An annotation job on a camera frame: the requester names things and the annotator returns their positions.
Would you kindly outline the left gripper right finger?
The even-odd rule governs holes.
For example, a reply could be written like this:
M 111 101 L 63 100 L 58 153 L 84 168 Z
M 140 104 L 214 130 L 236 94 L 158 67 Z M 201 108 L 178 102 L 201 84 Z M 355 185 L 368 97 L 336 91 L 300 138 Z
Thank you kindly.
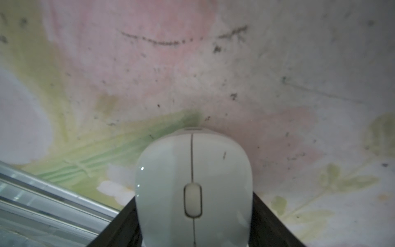
M 254 193 L 249 247 L 306 247 Z

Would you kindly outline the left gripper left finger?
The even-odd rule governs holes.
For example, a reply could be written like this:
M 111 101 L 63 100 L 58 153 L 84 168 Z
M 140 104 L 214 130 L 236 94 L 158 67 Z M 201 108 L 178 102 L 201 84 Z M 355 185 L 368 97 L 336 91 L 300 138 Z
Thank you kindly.
M 135 197 L 87 247 L 141 247 L 143 236 L 139 226 Z

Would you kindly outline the white mouse bottom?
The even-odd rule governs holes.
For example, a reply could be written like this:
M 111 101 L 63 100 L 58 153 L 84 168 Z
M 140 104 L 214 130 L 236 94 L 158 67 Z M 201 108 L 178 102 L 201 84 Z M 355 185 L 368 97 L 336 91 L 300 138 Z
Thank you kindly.
M 253 179 L 244 149 L 225 135 L 186 128 L 137 161 L 135 200 L 146 247 L 245 247 Z

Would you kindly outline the aluminium mounting rail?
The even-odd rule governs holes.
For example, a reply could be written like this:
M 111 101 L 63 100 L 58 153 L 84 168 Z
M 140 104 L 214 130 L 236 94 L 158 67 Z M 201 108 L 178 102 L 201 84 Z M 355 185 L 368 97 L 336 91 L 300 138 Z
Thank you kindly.
M 1 163 L 2 247 L 86 247 L 118 213 Z

